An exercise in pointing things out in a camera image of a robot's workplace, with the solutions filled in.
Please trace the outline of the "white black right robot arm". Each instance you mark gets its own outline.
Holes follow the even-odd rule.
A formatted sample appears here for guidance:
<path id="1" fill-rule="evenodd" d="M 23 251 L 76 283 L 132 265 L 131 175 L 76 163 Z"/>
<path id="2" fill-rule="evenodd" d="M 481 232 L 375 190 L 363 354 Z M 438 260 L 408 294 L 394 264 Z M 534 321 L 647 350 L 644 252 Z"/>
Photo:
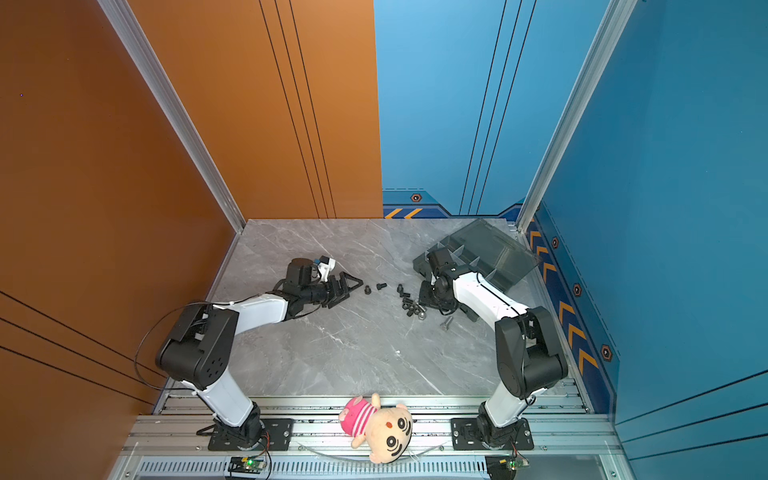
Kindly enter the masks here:
<path id="1" fill-rule="evenodd" d="M 499 384 L 478 409 L 476 426 L 465 437 L 488 449 L 531 450 L 524 412 L 568 376 L 557 328 L 544 307 L 519 303 L 477 272 L 421 282 L 419 301 L 443 315 L 474 314 L 494 331 Z"/>

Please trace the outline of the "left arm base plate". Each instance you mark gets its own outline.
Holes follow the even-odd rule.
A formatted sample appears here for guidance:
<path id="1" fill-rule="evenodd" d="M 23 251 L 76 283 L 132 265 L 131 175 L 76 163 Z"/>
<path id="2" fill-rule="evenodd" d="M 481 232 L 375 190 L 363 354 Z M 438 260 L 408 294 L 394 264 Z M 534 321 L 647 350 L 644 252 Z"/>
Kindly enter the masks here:
<path id="1" fill-rule="evenodd" d="M 268 449 L 270 452 L 284 452 L 289 449 L 294 420 L 291 418 L 266 418 L 247 420 L 240 427 L 231 427 L 218 420 L 210 427 L 209 451 L 252 451 Z"/>

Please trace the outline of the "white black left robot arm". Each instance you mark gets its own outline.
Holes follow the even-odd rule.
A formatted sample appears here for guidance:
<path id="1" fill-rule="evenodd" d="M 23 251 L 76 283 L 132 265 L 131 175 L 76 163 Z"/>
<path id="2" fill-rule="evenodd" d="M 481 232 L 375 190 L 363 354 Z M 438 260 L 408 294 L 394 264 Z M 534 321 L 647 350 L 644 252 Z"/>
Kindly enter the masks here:
<path id="1" fill-rule="evenodd" d="M 363 285 L 363 280 L 346 272 L 325 282 L 285 278 L 272 290 L 243 301 L 193 302 L 181 308 L 156 364 L 213 413 L 213 424 L 199 432 L 210 437 L 209 450 L 251 450 L 266 436 L 260 407 L 229 369 L 235 338 L 261 326 L 301 318 L 307 305 L 330 309 Z"/>

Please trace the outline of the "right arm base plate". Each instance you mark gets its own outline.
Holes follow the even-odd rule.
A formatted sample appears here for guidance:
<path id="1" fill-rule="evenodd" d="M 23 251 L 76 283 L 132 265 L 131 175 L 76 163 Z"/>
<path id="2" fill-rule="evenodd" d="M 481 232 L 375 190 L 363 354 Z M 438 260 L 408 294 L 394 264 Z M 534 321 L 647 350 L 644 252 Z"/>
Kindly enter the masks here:
<path id="1" fill-rule="evenodd" d="M 486 416 L 452 418 L 451 440 L 457 451 L 517 450 L 535 448 L 529 422 L 521 418 L 505 427 L 496 427 Z"/>

